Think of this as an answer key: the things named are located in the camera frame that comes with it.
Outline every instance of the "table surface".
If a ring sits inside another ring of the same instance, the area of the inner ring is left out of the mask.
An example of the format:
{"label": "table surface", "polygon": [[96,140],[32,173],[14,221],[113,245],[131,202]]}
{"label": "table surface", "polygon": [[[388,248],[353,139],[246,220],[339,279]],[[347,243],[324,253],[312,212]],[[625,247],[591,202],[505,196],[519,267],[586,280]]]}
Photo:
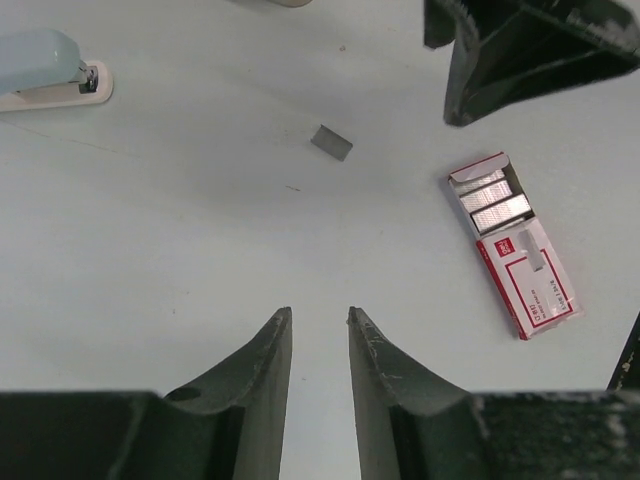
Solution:
{"label": "table surface", "polygon": [[[38,26],[116,87],[0,117],[2,389],[166,393],[290,305],[286,480],[358,478],[350,305],[469,390],[606,386],[640,309],[640,74],[455,129],[419,2],[5,0],[1,32]],[[499,150],[586,310],[530,342],[444,184]]]}

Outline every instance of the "red label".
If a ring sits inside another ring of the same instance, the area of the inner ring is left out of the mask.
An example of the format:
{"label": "red label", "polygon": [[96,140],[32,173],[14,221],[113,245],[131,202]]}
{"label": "red label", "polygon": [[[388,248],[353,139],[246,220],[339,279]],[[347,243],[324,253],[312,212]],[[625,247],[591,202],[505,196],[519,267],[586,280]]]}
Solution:
{"label": "red label", "polygon": [[500,257],[506,257],[516,251],[516,249],[513,248],[513,243],[511,243],[511,239],[509,237],[498,240],[494,245],[496,246],[496,250],[498,250],[498,255],[500,255]]}

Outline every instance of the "red and white box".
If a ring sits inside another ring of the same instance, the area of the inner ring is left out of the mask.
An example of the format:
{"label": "red and white box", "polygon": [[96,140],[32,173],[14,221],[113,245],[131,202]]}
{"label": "red and white box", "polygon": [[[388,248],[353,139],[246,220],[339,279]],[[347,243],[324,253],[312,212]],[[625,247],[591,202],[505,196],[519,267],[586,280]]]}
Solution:
{"label": "red and white box", "polygon": [[452,172],[449,184],[522,340],[582,313],[506,154]]}

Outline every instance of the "red logo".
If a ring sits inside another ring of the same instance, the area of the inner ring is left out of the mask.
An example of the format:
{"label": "red logo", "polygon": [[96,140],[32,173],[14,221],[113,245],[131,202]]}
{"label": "red logo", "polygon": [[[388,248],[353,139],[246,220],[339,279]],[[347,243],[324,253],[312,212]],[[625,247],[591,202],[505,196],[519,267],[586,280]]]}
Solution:
{"label": "red logo", "polygon": [[511,239],[509,237],[498,240],[494,245],[496,246],[496,250],[498,250],[498,255],[500,255],[500,257],[506,257],[516,251],[516,249],[513,248],[513,243],[511,243]]}

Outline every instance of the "black object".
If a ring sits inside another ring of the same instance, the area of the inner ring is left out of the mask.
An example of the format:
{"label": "black object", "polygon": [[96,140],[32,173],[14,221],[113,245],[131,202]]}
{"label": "black object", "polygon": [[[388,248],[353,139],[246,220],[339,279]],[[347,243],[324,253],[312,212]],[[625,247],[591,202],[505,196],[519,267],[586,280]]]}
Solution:
{"label": "black object", "polygon": [[363,480],[640,478],[640,394],[473,395],[348,323]]}
{"label": "black object", "polygon": [[0,395],[0,478],[276,480],[291,310],[167,395]]}
{"label": "black object", "polygon": [[627,343],[620,354],[609,390],[640,389],[640,315],[636,319]]}
{"label": "black object", "polygon": [[640,67],[640,29],[612,0],[425,0],[424,43],[455,40],[445,122]]}

